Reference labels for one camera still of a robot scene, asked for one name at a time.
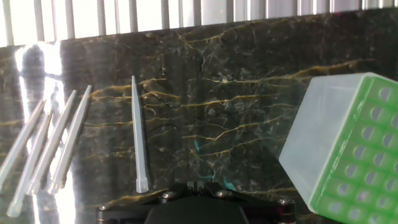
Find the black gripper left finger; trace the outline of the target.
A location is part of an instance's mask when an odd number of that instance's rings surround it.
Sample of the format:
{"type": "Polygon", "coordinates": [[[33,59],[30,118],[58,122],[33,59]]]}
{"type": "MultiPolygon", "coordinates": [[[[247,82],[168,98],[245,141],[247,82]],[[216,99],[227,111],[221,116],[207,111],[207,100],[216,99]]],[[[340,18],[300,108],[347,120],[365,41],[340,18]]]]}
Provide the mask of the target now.
{"type": "Polygon", "coordinates": [[[198,192],[198,182],[173,184],[171,187],[153,194],[138,197],[127,202],[107,202],[96,208],[97,224],[144,223],[149,212],[158,205],[173,202],[198,192]]]}

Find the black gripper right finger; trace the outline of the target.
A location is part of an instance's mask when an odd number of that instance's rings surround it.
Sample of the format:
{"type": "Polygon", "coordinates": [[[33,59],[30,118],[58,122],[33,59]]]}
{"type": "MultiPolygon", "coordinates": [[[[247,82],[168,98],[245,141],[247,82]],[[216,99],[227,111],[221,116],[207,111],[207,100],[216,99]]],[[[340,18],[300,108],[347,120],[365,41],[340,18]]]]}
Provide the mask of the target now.
{"type": "Polygon", "coordinates": [[[239,205],[250,220],[269,223],[295,223],[295,201],[291,199],[263,200],[226,189],[218,182],[198,182],[198,195],[233,202],[239,205]]]}

